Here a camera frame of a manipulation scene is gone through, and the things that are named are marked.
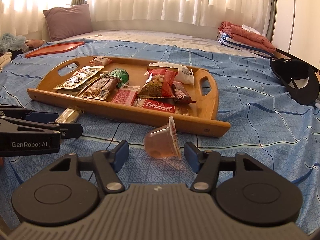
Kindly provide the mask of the clear pack white candies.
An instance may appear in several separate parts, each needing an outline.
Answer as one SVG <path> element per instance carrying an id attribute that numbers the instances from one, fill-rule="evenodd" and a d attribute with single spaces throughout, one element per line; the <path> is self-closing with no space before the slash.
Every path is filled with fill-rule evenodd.
<path id="1" fill-rule="evenodd" d="M 55 123 L 68 123 L 68 124 L 75 123 L 83 113 L 84 113 L 84 109 L 76 106 L 69 106 L 55 120 Z"/>

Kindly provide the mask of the pink jelly cup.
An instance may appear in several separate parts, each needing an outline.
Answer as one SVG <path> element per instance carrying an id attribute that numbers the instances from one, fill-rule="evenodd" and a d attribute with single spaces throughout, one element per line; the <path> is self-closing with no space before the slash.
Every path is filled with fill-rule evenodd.
<path id="1" fill-rule="evenodd" d="M 176 126 L 173 116 L 166 125 L 149 132 L 144 138 L 144 150 L 153 158 L 176 157 L 181 160 Z"/>

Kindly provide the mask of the brown peanut snack packet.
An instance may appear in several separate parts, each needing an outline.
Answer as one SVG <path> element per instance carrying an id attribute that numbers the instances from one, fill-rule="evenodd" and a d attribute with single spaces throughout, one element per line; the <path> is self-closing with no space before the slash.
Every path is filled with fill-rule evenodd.
<path id="1" fill-rule="evenodd" d="M 114 77 L 102 77 L 82 93 L 83 98 L 106 100 L 115 90 L 118 79 Z"/>

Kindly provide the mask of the red Biscoff cookie pack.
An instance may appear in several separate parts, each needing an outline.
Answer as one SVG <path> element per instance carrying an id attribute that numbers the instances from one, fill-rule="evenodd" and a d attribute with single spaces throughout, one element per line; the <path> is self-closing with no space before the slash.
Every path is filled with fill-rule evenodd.
<path id="1" fill-rule="evenodd" d="M 143 109 L 149 109 L 172 114 L 191 115 L 193 113 L 192 109 L 189 107 L 182 107 L 167 102 L 155 101 L 150 99 L 137 98 L 134 101 L 133 105 L 135 107 Z"/>

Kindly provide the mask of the red cracker packet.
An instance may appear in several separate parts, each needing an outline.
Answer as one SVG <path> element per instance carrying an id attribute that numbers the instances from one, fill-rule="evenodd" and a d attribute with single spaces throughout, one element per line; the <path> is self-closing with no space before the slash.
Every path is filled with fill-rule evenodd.
<path id="1" fill-rule="evenodd" d="M 132 106 L 139 90 L 139 86 L 124 85 L 119 88 L 111 102 L 121 105 Z"/>

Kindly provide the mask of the yellow black chinese snack pouch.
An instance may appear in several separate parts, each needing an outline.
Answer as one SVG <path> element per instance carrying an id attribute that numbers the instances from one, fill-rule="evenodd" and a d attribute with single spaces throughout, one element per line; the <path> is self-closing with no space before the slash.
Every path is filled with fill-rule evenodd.
<path id="1" fill-rule="evenodd" d="M 77 70 L 70 78 L 68 78 L 63 83 L 54 87 L 54 89 L 75 89 L 87 81 L 89 78 L 93 77 L 99 71 L 101 71 L 103 66 L 85 66 L 80 70 Z"/>

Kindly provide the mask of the green pea snack packet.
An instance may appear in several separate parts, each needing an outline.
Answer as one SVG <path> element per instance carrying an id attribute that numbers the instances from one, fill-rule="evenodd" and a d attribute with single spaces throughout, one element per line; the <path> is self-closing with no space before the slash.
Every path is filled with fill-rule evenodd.
<path id="1" fill-rule="evenodd" d="M 116 68 L 106 74 L 108 77 L 116 78 L 118 80 L 117 87 L 120 88 L 129 83 L 129 74 L 126 70 Z"/>

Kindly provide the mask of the red cashew nut bag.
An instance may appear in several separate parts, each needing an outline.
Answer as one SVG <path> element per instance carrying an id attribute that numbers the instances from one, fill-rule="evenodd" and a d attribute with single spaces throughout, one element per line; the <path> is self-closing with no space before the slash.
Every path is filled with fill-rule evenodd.
<path id="1" fill-rule="evenodd" d="M 174 98 L 172 85 L 178 74 L 177 68 L 153 67 L 147 68 L 148 78 L 138 92 L 137 97 L 143 99 Z"/>

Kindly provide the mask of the pink pastry packet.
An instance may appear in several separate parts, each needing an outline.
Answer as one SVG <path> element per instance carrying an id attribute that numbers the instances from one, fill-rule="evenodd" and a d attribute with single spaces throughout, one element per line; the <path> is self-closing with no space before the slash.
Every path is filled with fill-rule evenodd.
<path id="1" fill-rule="evenodd" d="M 106 66 L 112 62 L 111 59 L 107 57 L 96 57 L 90 61 L 90 64 L 95 66 Z"/>

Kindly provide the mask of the large white snack bag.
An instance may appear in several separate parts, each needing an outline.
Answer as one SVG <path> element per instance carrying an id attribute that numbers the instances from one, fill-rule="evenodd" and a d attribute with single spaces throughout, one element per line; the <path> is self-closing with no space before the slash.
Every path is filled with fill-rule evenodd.
<path id="1" fill-rule="evenodd" d="M 149 67 L 163 67 L 163 68 L 169 68 L 170 70 L 175 68 L 178 70 L 178 73 L 175 76 L 175 81 L 178 81 L 187 85 L 194 85 L 193 71 L 187 68 L 186 66 L 183 66 L 181 64 L 176 64 L 176 63 L 170 63 L 170 62 L 155 62 L 155 63 L 150 63 Z"/>

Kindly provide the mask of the gold foil snack pouch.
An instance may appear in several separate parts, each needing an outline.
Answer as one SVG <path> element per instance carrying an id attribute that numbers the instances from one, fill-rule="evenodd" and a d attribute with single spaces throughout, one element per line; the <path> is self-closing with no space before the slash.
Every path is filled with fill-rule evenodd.
<path id="1" fill-rule="evenodd" d="M 76 88 L 73 89 L 67 89 L 67 88 L 61 88 L 58 89 L 56 92 L 60 94 L 66 94 L 71 96 L 78 96 L 81 94 L 86 88 L 88 88 L 90 85 L 95 83 L 95 81 L 98 81 L 103 75 L 107 74 L 107 72 L 98 72 L 93 77 L 90 77 L 87 81 L 82 83 Z"/>

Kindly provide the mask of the wooden serving tray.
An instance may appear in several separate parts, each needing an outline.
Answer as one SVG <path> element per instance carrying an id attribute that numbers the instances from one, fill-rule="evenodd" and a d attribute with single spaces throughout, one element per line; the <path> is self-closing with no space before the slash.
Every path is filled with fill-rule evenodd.
<path id="1" fill-rule="evenodd" d="M 179 132 L 219 138 L 230 124 L 216 118 L 216 81 L 206 69 L 190 67 L 190 72 L 187 82 L 176 64 L 109 57 L 97 65 L 93 56 L 83 56 L 59 64 L 28 94 L 50 105 L 153 127 L 173 117 Z"/>

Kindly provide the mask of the beige cloth bag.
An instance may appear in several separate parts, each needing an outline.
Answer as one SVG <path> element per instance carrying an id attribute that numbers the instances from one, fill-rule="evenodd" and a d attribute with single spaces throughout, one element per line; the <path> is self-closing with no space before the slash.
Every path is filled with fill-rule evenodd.
<path id="1" fill-rule="evenodd" d="M 0 57 L 0 72 L 2 72 L 3 68 L 10 63 L 12 54 L 7 52 Z"/>

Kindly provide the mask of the orange plastic tray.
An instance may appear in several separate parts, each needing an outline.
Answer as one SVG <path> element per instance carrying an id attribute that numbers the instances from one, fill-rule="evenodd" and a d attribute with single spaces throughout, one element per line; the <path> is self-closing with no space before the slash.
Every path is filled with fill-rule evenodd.
<path id="1" fill-rule="evenodd" d="M 84 44 L 85 44 L 84 41 L 53 44 L 53 45 L 49 45 L 46 47 L 33 50 L 32 52 L 27 53 L 25 57 L 30 58 L 30 57 L 36 57 L 36 56 L 42 56 L 42 55 L 65 53 L 65 52 L 74 50 Z"/>

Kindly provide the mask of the brown plush item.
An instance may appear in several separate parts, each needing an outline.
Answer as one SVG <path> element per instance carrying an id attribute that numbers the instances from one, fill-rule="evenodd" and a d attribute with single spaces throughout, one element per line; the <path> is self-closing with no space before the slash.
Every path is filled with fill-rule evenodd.
<path id="1" fill-rule="evenodd" d="M 29 48 L 29 50 L 36 49 L 45 44 L 45 40 L 26 40 L 25 45 Z"/>

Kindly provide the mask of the light blue crumpled cloth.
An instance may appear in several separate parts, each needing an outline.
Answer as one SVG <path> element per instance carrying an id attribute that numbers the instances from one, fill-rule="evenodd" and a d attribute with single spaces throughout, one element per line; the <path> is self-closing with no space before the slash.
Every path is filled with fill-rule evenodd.
<path id="1" fill-rule="evenodd" d="M 6 53 L 8 50 L 16 51 L 22 50 L 26 52 L 29 47 L 26 45 L 26 37 L 23 35 L 12 35 L 11 33 L 4 33 L 1 36 L 0 41 L 0 51 L 2 54 Z"/>

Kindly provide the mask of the mauve pillow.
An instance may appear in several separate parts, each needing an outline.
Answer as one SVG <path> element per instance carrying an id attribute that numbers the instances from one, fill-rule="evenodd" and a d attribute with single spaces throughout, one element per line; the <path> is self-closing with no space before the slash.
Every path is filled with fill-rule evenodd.
<path id="1" fill-rule="evenodd" d="M 51 41 L 60 41 L 93 31 L 88 4 L 72 7 L 54 7 L 44 10 L 48 33 Z"/>

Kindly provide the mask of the white sheer curtain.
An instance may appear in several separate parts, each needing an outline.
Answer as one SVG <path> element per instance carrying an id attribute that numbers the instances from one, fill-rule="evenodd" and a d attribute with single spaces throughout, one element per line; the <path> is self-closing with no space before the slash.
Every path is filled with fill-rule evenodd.
<path id="1" fill-rule="evenodd" d="M 42 30 L 43 11 L 72 0 L 1 0 L 1 32 L 27 35 Z M 269 0 L 85 0 L 100 21 L 173 21 L 216 28 L 223 21 L 264 33 Z"/>

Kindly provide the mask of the folded blue striped towel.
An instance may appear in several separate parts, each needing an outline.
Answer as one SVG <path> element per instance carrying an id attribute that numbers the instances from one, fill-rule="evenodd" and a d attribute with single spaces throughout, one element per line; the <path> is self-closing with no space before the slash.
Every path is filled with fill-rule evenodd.
<path id="1" fill-rule="evenodd" d="M 218 34 L 217 35 L 217 42 L 219 42 L 220 44 L 227 46 L 229 48 L 234 48 L 237 50 L 247 50 L 250 53 L 259 55 L 259 56 L 266 58 L 266 59 L 273 56 L 272 53 L 270 53 L 266 50 L 262 50 L 260 48 L 255 48 L 253 46 L 235 41 L 227 33 Z"/>

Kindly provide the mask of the folded salmon blanket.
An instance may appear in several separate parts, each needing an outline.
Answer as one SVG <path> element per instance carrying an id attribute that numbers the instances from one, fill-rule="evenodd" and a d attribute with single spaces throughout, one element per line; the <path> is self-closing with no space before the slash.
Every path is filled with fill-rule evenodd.
<path id="1" fill-rule="evenodd" d="M 276 52 L 275 46 L 264 36 L 247 31 L 240 25 L 233 24 L 228 21 L 221 22 L 218 30 L 220 32 L 226 33 L 237 42 L 268 51 L 274 54 Z"/>

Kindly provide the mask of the black baseball cap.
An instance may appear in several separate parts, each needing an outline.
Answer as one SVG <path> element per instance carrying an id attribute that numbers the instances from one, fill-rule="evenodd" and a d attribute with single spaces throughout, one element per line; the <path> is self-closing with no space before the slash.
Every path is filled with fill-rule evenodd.
<path id="1" fill-rule="evenodd" d="M 319 96 L 319 80 L 310 64 L 299 59 L 270 58 L 274 75 L 291 98 L 301 105 L 311 105 Z"/>

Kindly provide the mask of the white cloth on blanket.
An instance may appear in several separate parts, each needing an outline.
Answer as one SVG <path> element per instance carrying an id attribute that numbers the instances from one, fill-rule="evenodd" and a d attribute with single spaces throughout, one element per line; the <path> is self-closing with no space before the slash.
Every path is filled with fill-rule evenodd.
<path id="1" fill-rule="evenodd" d="M 242 29 L 244 29 L 245 31 L 248 31 L 250 33 L 255 33 L 255 34 L 261 35 L 261 33 L 259 33 L 259 31 L 257 31 L 256 29 L 254 29 L 252 27 L 249 27 L 245 24 L 242 25 Z"/>

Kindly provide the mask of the green drape curtain right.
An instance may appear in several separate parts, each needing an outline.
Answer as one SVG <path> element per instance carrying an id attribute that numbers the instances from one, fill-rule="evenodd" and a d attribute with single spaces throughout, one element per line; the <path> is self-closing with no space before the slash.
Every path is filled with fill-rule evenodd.
<path id="1" fill-rule="evenodd" d="M 277 2 L 278 0 L 269 0 L 269 3 L 268 3 L 264 34 L 269 41 L 272 41 L 272 37 L 274 33 L 274 26 L 275 26 L 276 13 L 277 13 Z"/>

